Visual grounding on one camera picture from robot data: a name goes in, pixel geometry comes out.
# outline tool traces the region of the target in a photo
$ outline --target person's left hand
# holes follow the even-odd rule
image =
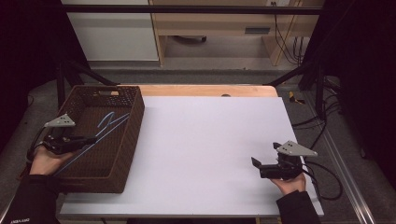
[[[30,175],[52,175],[75,153],[76,151],[55,155],[45,147],[39,146],[35,152],[35,159],[30,169]]]

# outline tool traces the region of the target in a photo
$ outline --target person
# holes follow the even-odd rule
[[[17,189],[2,223],[52,224],[56,218],[59,182],[52,176],[76,152],[55,155],[45,147],[38,147],[29,175]],[[294,179],[271,179],[283,193],[276,201],[283,224],[320,223],[313,204],[305,191],[304,174]]]
[[[282,194],[277,200],[280,218],[283,224],[320,223],[314,205],[305,191],[305,176],[300,173],[294,179],[271,179]]]

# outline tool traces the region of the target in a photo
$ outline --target floor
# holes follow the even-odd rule
[[[183,39],[173,37],[169,40],[166,51],[165,63],[160,67],[156,63],[127,63],[92,62],[92,68],[104,77],[122,83],[212,83],[212,84],[256,84],[260,85],[274,80],[295,68],[283,59],[281,64],[273,67],[270,64],[265,47],[259,37],[224,37],[208,36],[205,43],[196,39]],[[94,83],[95,80],[84,77],[86,82]],[[277,92],[284,99],[285,107],[290,116],[291,123],[297,123],[314,117],[312,111],[313,92],[299,91],[296,88],[299,77],[288,80],[278,86]],[[295,99],[290,100],[290,92]],[[369,209],[369,214],[375,221],[361,220],[354,207],[356,198],[350,193],[356,190],[344,191],[336,201],[322,201],[325,216],[323,223],[396,223],[396,193],[389,185],[386,178],[381,175],[376,163],[361,158],[359,143],[355,140],[353,129],[347,122],[346,111],[337,104],[338,97],[333,97],[333,92],[325,91],[327,105],[332,105],[329,110],[328,122],[324,134],[319,138],[315,150],[322,155],[312,160],[325,165],[333,172],[338,172],[338,164],[333,160],[333,150],[341,155],[346,164],[349,177],[356,183],[356,188],[363,202]],[[56,115],[56,85],[49,82],[34,89],[30,96],[31,105],[27,109],[23,120],[5,150],[0,154],[0,211],[7,207],[7,202],[12,197],[18,186],[15,176],[24,165],[25,149],[30,145],[30,139],[38,127]],[[311,146],[323,124],[319,120],[294,129],[299,143]],[[334,196],[339,190],[337,182],[327,172],[313,167],[319,182],[322,195]],[[58,200],[58,211],[62,206],[64,195]],[[99,218],[87,219],[69,218],[61,219],[62,223],[103,223]],[[108,219],[107,223],[125,223],[124,220]],[[275,217],[262,218],[261,223],[278,223]]]

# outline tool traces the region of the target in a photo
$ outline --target white panel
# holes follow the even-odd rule
[[[64,4],[147,5],[147,0],[63,0]],[[158,61],[148,13],[68,13],[89,61]]]
[[[62,215],[261,217],[282,195],[251,164],[276,164],[273,142],[295,141],[281,98],[144,97],[139,140],[122,194],[73,193]],[[313,185],[307,191],[323,215]]]

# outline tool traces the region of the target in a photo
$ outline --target white cabinet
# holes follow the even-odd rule
[[[62,0],[81,5],[147,5],[147,0]],[[158,61],[149,13],[68,13],[88,61]]]

